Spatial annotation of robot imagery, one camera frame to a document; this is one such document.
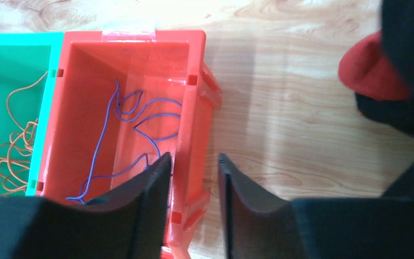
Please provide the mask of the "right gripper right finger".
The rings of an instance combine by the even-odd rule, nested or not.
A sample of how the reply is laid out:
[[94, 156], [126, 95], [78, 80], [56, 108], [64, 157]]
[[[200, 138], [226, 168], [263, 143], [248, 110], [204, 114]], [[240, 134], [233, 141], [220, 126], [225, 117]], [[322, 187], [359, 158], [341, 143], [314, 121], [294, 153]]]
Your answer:
[[226, 258], [414, 258], [414, 200], [284, 200], [224, 153], [218, 184]]

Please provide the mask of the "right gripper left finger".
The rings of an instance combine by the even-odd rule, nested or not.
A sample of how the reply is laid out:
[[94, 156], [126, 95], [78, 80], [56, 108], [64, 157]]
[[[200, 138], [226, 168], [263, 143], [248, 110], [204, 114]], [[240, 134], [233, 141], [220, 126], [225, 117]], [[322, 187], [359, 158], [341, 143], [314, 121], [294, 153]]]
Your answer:
[[160, 258], [172, 158], [85, 205], [0, 197], [0, 258]]

